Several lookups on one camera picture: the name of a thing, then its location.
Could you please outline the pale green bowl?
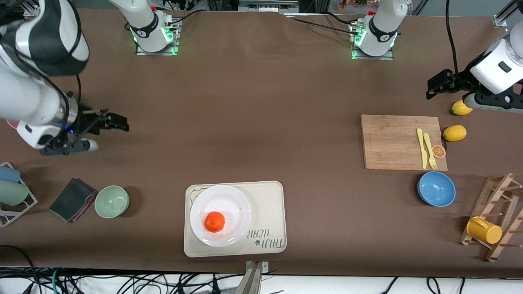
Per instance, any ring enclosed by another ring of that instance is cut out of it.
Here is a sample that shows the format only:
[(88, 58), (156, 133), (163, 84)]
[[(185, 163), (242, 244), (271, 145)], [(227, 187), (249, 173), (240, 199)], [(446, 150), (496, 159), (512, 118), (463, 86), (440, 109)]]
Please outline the pale green bowl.
[(116, 185), (103, 188), (96, 196), (94, 207), (101, 218), (112, 219), (122, 215), (130, 204), (127, 191)]

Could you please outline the grey metal box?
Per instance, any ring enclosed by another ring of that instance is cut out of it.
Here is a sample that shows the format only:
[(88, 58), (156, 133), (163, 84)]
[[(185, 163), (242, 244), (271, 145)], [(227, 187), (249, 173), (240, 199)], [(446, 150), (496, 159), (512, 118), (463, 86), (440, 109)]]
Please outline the grey metal box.
[(298, 0), (238, 0), (240, 12), (299, 13)]

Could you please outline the orange fruit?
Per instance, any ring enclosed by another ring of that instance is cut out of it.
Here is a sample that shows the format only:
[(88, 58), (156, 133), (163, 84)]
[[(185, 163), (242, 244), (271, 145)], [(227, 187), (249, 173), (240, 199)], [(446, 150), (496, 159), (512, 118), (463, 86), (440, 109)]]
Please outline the orange fruit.
[(204, 219), (204, 228), (211, 233), (217, 233), (224, 229), (226, 218), (221, 212), (210, 212)]

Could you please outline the yellow plastic fork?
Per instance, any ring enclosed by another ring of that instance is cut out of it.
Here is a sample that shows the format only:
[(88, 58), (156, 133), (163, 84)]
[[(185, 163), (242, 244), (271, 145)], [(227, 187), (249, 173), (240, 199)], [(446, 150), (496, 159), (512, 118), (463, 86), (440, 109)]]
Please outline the yellow plastic fork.
[(427, 150), (429, 152), (428, 153), (429, 154), (429, 158), (428, 158), (429, 165), (430, 165), (431, 169), (437, 171), (438, 170), (438, 166), (437, 166), (436, 159), (434, 157), (433, 145), (431, 144), (429, 134), (424, 133), (423, 134), (423, 139), (424, 139), (424, 142), (425, 142), (425, 144), (427, 146)]

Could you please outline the dark grey folded cloth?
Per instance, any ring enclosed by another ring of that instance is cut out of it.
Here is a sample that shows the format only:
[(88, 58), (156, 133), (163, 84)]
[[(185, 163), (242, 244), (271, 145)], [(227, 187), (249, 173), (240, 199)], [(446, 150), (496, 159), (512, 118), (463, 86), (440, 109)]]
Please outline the dark grey folded cloth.
[(80, 179), (72, 178), (55, 199), (49, 211), (64, 222), (75, 222), (90, 206), (97, 191)]

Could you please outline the yellow lemon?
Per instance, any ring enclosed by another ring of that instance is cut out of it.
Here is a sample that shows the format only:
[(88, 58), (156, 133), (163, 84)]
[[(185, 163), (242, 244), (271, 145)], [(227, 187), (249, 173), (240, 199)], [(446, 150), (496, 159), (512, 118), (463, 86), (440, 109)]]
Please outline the yellow lemon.
[(466, 106), (463, 100), (456, 101), (451, 107), (451, 113), (456, 116), (465, 116), (473, 111), (472, 108)]
[(456, 142), (467, 136), (467, 130), (463, 125), (452, 125), (443, 130), (442, 136), (448, 142)]

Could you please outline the yellow plastic knife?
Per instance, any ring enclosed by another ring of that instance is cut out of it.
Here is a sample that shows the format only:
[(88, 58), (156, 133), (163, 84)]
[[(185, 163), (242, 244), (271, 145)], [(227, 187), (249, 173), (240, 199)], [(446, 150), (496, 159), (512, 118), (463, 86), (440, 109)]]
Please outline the yellow plastic knife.
[(427, 164), (428, 164), (428, 155), (427, 155), (427, 151), (425, 149), (425, 143), (424, 143), (424, 139), (423, 139), (423, 131), (422, 131), (422, 129), (421, 128), (417, 128), (416, 129), (416, 134), (417, 134), (418, 143), (420, 145), (420, 153), (421, 153), (421, 158), (422, 158), (422, 168), (426, 169), (427, 168)]

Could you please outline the white round plate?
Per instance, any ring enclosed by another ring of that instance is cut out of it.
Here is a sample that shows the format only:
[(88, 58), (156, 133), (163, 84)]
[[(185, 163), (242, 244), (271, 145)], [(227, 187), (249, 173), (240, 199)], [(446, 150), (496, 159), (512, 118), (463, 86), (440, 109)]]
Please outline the white round plate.
[[(210, 212), (221, 212), (226, 218), (222, 231), (208, 232), (204, 219)], [(237, 243), (247, 232), (251, 221), (251, 207), (246, 196), (230, 185), (215, 185), (205, 188), (194, 199), (190, 214), (190, 227), (203, 244), (226, 247)]]

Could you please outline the bamboo cutting board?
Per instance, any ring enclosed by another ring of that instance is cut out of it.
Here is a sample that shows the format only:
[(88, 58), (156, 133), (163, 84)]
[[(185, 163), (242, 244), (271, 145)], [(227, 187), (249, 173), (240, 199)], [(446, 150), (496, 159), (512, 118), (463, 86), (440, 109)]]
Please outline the bamboo cutting board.
[(364, 167), (371, 170), (431, 171), (422, 168), (416, 129), (441, 145), (439, 119), (432, 116), (361, 115)]

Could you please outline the pale green cup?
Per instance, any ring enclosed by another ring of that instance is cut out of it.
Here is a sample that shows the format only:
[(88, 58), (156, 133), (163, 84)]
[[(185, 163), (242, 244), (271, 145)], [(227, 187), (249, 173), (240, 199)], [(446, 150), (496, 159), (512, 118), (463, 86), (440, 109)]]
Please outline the pale green cup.
[(20, 205), (29, 195), (26, 185), (0, 179), (0, 203)]

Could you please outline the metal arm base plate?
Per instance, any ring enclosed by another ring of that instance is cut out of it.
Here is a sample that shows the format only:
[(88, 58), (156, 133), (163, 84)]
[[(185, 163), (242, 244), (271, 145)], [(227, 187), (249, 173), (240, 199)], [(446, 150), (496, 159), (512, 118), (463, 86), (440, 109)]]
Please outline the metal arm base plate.
[(136, 55), (142, 56), (175, 56), (178, 54), (179, 45), (181, 40), (182, 22), (173, 24), (162, 28), (163, 38), (166, 41), (166, 46), (159, 51), (149, 52), (144, 50), (138, 43), (138, 39), (133, 37), (133, 41), (136, 45)]
[(392, 47), (397, 33), (385, 42), (381, 42), (371, 31), (367, 31), (364, 24), (353, 22), (348, 25), (351, 36), (351, 55), (353, 59), (392, 61)]

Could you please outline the cream tray with bear print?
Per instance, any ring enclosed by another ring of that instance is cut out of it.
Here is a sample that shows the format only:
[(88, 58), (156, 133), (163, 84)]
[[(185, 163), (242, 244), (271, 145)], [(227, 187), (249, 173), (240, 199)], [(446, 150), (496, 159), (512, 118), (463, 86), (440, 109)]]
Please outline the cream tray with bear print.
[[(196, 196), (205, 188), (215, 185), (230, 185), (246, 196), (251, 207), (251, 221), (247, 232), (237, 243), (226, 247), (203, 244), (190, 227), (190, 209)], [(286, 219), (284, 189), (277, 181), (200, 184), (186, 190), (185, 229), (183, 249), (191, 258), (275, 254), (286, 249)]]

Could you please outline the wooden mug rack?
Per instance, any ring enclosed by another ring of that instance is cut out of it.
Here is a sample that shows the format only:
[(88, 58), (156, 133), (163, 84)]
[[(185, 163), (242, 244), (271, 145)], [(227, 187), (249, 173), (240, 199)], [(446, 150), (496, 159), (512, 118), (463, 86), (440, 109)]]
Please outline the wooden mug rack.
[(523, 249), (523, 183), (517, 181), (518, 176), (507, 173), (487, 178), (469, 216), (469, 220), (480, 216), (500, 226), (503, 234), (499, 242), (489, 245), (473, 238), (467, 234), (466, 227), (459, 240), (465, 246), (473, 243), (484, 246), (487, 249), (484, 259), (491, 263), (499, 260), (504, 249)]

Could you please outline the light blue cup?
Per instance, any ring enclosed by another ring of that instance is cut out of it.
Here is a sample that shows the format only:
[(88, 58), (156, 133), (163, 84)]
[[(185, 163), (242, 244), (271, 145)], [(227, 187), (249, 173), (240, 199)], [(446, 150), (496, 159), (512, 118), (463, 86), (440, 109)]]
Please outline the light blue cup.
[(0, 166), (0, 180), (18, 183), (20, 181), (20, 171), (9, 166)]

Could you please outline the yellow mug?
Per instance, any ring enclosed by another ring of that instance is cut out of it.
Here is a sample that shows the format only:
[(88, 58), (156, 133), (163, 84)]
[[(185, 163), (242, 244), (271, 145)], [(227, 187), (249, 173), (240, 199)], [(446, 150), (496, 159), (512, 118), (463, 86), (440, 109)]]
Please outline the yellow mug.
[(503, 234), (500, 226), (486, 221), (480, 216), (475, 216), (468, 221), (466, 232), (469, 236), (486, 242), (489, 245), (499, 242)]

